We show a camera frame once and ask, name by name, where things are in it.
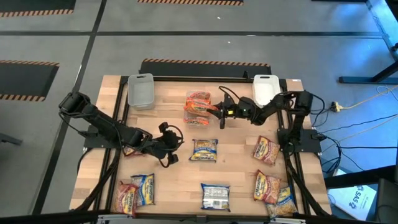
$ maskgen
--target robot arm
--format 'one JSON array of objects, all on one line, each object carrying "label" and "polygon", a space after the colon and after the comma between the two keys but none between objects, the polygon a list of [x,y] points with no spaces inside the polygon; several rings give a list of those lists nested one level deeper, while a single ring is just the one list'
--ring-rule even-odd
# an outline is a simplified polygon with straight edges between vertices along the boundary
[{"label": "robot arm", "polygon": [[[143,154],[150,154],[159,160],[168,155],[168,165],[176,163],[178,157],[172,154],[183,143],[181,131],[166,122],[159,126],[163,134],[159,138],[152,138],[151,133],[139,128],[128,127],[115,121],[90,103],[88,96],[82,93],[69,93],[60,103],[60,116],[83,118],[98,129],[98,135],[109,142],[116,142],[121,147],[130,147]],[[181,137],[167,128],[176,128]],[[87,133],[79,132],[84,137]]]},{"label": "robot arm", "polygon": [[[220,86],[219,89],[230,89]],[[294,107],[291,105],[292,99],[295,98]],[[299,175],[295,171],[292,162],[290,161],[291,152],[295,152],[295,146],[301,144],[300,137],[302,133],[302,127],[304,118],[310,114],[312,106],[313,95],[307,91],[288,91],[277,94],[267,105],[263,108],[258,107],[252,99],[246,97],[240,97],[238,104],[234,102],[231,95],[225,92],[224,101],[218,103],[216,106],[219,110],[208,110],[209,113],[220,119],[220,128],[225,127],[225,118],[244,118],[250,120],[254,125],[262,125],[266,119],[278,112],[279,110],[285,110],[290,114],[295,115],[295,119],[289,132],[279,139],[281,147],[284,149],[285,163],[287,165],[287,172],[292,176],[300,191],[304,194],[311,207],[314,209],[317,215],[329,216],[324,211],[319,203],[316,202],[310,191],[306,188],[305,184],[301,181]]]}]

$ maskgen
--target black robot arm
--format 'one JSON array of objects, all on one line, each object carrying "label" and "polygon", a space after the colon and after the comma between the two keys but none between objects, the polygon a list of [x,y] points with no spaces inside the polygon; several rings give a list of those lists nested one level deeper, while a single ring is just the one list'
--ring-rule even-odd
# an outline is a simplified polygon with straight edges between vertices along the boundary
[{"label": "black robot arm", "polygon": [[[168,167],[171,164],[178,162],[177,155],[173,154],[183,143],[183,136],[181,131],[173,125],[168,125],[166,122],[159,126],[159,131],[162,133],[161,137],[153,138],[151,133],[139,128],[128,127],[118,121],[115,121],[108,115],[100,111],[95,105],[90,103],[88,96],[82,93],[69,93],[59,105],[60,117],[65,120],[65,117],[83,118],[92,126],[96,127],[98,133],[88,133],[85,131],[78,131],[83,137],[95,134],[99,137],[113,143],[113,145],[120,146],[116,148],[115,156],[108,169],[98,181],[98,184],[91,191],[85,201],[75,210],[88,210],[93,203],[95,197],[101,192],[105,183],[115,172],[121,151],[124,147],[133,148],[135,151],[143,154],[150,154],[159,159],[163,167]],[[168,128],[175,128],[179,131],[181,137],[178,137],[173,131]],[[161,161],[167,155],[167,165]]]},{"label": "black robot arm", "polygon": [[[229,90],[235,96],[233,91],[225,86],[220,86],[219,89],[224,94],[224,101],[214,105],[218,108],[215,110],[208,110],[209,113],[220,119],[220,128],[225,128],[226,118],[243,118],[248,119],[254,125],[262,125],[266,122],[266,119],[278,112],[279,110],[285,110],[290,114],[295,115],[295,119],[292,127],[289,128],[287,134],[279,134],[279,143],[283,148],[285,163],[287,165],[287,172],[292,176],[294,181],[297,183],[300,191],[304,194],[308,203],[311,205],[317,215],[329,216],[324,211],[319,203],[311,195],[310,191],[306,188],[305,184],[300,180],[299,175],[294,169],[290,156],[292,152],[295,152],[295,148],[301,145],[301,135],[303,129],[304,118],[310,114],[313,95],[307,91],[288,91],[277,94],[267,105],[263,108],[258,107],[252,99],[246,97],[240,97],[238,104],[234,102],[231,95],[225,90]],[[316,137],[313,137],[312,141],[318,141]]]}]

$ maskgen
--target wooden tabletop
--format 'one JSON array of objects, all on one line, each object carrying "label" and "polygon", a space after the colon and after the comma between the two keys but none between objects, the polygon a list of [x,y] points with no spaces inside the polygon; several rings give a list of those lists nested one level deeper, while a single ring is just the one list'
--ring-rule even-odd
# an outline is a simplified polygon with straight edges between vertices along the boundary
[{"label": "wooden tabletop", "polygon": [[[112,116],[120,76],[103,77],[99,90],[97,107]],[[211,93],[212,103],[223,100],[218,86],[224,85],[239,96],[252,97],[251,83],[200,83],[200,82],[155,82],[155,108],[147,111],[129,110],[127,125],[144,129],[158,137],[159,124],[166,121],[178,126],[184,134],[185,143],[177,150],[179,161],[169,168],[163,168],[152,156],[124,157],[121,155],[117,181],[130,182],[136,174],[155,174],[155,205],[139,207],[138,213],[163,213],[183,215],[253,215],[268,216],[262,202],[253,200],[255,173],[259,169],[265,175],[279,177],[287,185],[285,163],[279,153],[276,165],[269,166],[252,157],[251,153],[259,135],[277,142],[278,119],[274,114],[262,126],[254,126],[245,119],[227,119],[225,129],[219,128],[214,119],[209,127],[192,127],[183,122],[185,95],[189,90],[205,90]],[[123,91],[121,110],[127,95]],[[302,90],[301,80],[287,80],[288,90]],[[309,117],[304,128],[310,128]],[[217,162],[189,161],[193,152],[192,139],[218,139]],[[300,153],[305,183],[315,200],[324,210],[331,213],[319,159],[312,153]],[[104,149],[94,149],[82,160],[70,208],[76,208],[97,184],[100,176]],[[229,185],[231,212],[202,210],[201,183]],[[303,213],[299,189],[295,186],[298,210]],[[104,208],[108,186],[103,190],[101,208]]]}]

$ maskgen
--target plastic container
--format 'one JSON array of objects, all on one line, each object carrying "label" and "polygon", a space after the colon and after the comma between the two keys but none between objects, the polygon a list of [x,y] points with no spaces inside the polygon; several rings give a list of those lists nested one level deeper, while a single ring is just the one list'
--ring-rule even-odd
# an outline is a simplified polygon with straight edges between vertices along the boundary
[{"label": "plastic container", "polygon": [[276,75],[254,76],[253,99],[258,107],[267,105],[278,93],[280,93],[280,86]]},{"label": "plastic container", "polygon": [[155,107],[155,84],[152,74],[131,75],[127,102],[135,110],[150,110]]}]

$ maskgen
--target gray floor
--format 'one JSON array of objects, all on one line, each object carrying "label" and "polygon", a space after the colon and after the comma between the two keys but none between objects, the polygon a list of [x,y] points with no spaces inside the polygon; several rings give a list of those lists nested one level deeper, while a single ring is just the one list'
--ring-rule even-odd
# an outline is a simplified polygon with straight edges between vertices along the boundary
[{"label": "gray floor", "polygon": [[[99,6],[100,1],[81,0],[76,5],[76,14],[1,18],[0,30],[91,30]],[[310,0],[251,0],[245,1],[243,7],[160,6],[113,0],[106,5],[99,29],[378,32],[364,4]],[[0,122],[4,124],[0,132],[24,140],[21,147],[0,144],[0,217],[25,215],[31,210],[60,124],[57,106],[72,89],[87,41],[88,37],[0,36],[0,60],[60,62],[49,97],[43,103],[0,101]],[[302,79],[305,89],[322,97],[327,104],[338,101],[344,106],[375,95],[377,85],[342,85],[337,82],[338,77],[372,76],[394,61],[385,42],[370,37],[97,37],[80,91],[95,102],[103,75],[135,74],[141,61],[150,57],[266,62],[279,78]],[[388,116],[396,111],[398,101],[391,94],[380,96],[352,110],[329,114],[327,123],[319,130]],[[342,139],[377,123],[380,122],[328,135]],[[81,121],[73,121],[72,125],[79,129],[87,127]],[[397,126],[398,119],[341,144],[396,146]],[[322,146],[325,149],[329,144],[325,141]],[[68,130],[44,206],[45,213],[68,210],[82,145],[83,138]],[[391,165],[396,158],[396,151],[392,149],[347,149],[346,154],[363,169]],[[333,148],[322,158],[331,159],[336,155]],[[341,166],[359,171],[346,158]]]}]

